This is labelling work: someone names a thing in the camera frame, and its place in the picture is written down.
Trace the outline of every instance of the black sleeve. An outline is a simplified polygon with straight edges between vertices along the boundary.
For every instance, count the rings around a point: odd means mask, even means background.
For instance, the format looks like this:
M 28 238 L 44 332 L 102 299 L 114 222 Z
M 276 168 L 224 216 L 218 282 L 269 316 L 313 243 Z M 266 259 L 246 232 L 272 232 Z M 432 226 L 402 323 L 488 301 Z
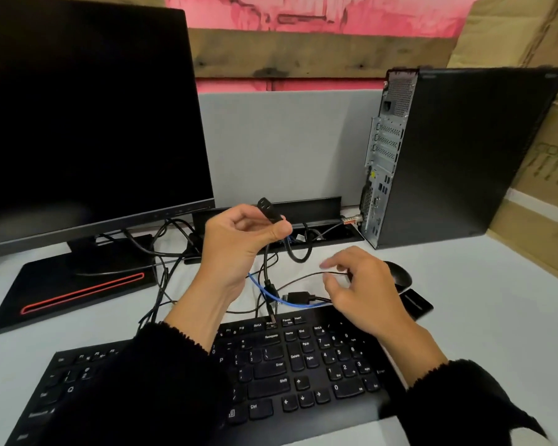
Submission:
M 39 445 L 201 445 L 230 406 L 219 364 L 177 329 L 150 324 L 92 386 L 59 407 Z
M 424 444 L 513 445 L 511 431 L 542 427 L 515 406 L 498 382 L 473 361 L 451 361 L 408 390 L 399 420 L 411 446 Z

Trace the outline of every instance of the computer monitor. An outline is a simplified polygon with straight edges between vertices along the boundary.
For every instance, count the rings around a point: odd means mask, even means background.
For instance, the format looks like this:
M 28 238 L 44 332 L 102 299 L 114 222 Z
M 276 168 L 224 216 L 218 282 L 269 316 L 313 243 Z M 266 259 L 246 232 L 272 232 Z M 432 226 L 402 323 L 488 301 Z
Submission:
M 184 12 L 0 0 L 0 255 L 205 208 Z

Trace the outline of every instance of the pink painted wall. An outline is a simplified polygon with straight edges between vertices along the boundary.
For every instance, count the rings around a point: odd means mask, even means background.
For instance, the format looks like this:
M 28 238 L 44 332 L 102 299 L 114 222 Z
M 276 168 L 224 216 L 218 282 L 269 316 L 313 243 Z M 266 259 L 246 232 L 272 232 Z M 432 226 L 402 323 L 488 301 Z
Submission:
M 166 0 L 191 28 L 457 37 L 476 0 Z M 199 80 L 199 91 L 367 89 L 381 80 Z

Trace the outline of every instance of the monitor stand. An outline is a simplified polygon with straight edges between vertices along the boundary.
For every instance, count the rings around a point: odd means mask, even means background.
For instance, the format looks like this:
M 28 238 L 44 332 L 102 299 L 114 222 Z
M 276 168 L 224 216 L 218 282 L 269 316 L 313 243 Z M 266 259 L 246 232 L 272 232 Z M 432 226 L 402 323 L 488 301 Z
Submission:
M 136 240 L 151 249 L 151 235 Z M 153 265 L 154 258 L 129 239 L 99 245 L 95 238 L 83 238 L 68 245 L 70 253 L 21 268 L 0 305 L 0 333 L 156 285 L 153 268 L 94 277 L 79 275 Z

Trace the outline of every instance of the white desk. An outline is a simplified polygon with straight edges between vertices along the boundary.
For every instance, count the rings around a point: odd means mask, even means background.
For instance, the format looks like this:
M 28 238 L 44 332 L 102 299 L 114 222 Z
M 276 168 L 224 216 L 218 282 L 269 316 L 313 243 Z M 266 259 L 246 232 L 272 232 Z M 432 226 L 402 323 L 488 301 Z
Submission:
M 558 280 L 488 237 L 458 239 L 373 251 L 407 269 L 413 288 L 434 305 L 420 320 L 451 359 L 475 360 L 504 387 L 511 399 L 535 416 L 558 440 Z M 184 239 L 170 230 L 159 250 L 184 250 Z M 314 272 L 318 263 L 344 246 L 319 247 L 304 265 L 287 254 L 270 269 L 275 285 Z M 21 266 L 68 251 L 65 244 L 0 258 L 0 302 Z M 255 268 L 260 266 L 257 258 Z M 179 266 L 168 293 L 179 297 L 197 265 Z M 293 284 L 290 291 L 324 292 L 321 276 Z M 0 446 L 7 440 L 54 352 L 128 339 L 151 307 L 150 288 L 0 335 Z M 251 282 L 230 309 L 254 306 Z M 159 318 L 168 312 L 162 307 Z M 282 307 L 280 311 L 289 311 Z M 225 315 L 235 321 L 248 315 Z M 352 427 L 300 442 L 306 446 L 337 444 L 406 445 L 397 419 Z

